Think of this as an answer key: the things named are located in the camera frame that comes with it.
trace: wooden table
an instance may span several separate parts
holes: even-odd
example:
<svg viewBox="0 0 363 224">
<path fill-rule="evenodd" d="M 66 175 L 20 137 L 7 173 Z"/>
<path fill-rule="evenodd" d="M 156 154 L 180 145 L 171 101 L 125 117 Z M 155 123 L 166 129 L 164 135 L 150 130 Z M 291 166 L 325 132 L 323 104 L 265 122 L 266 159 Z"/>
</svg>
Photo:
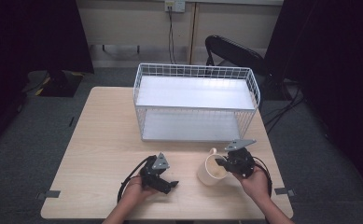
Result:
<svg viewBox="0 0 363 224">
<path fill-rule="evenodd" d="M 272 147 L 259 112 L 245 138 L 256 144 L 248 147 L 261 158 L 272 175 L 273 188 L 283 188 Z M 228 175 L 219 184 L 206 187 L 196 176 L 211 147 L 226 155 L 228 143 L 143 142 L 137 125 L 133 89 L 96 87 L 82 111 L 50 190 L 58 198 L 47 198 L 43 218 L 106 218 L 117 204 L 120 183 L 147 156 L 163 152 L 170 169 L 161 175 L 178 180 L 175 189 L 158 193 L 138 206 L 128 217 L 170 220 L 262 219 L 263 214 L 245 195 L 240 183 Z M 293 211 L 286 194 L 272 194 L 274 202 L 288 217 Z"/>
</svg>

